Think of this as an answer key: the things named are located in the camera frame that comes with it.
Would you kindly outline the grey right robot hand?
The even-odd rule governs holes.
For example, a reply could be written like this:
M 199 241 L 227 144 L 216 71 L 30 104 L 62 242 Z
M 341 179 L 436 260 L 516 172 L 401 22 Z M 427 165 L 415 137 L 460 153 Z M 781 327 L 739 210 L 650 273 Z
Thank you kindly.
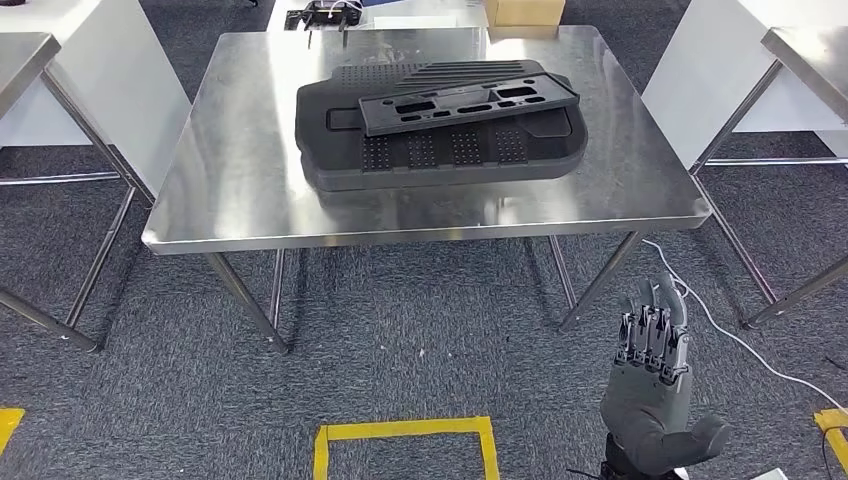
M 618 347 L 600 414 L 607 429 L 602 479 L 684 479 L 686 468 L 719 456 L 731 426 L 709 414 L 690 424 L 693 370 L 688 312 L 661 273 L 625 299 Z

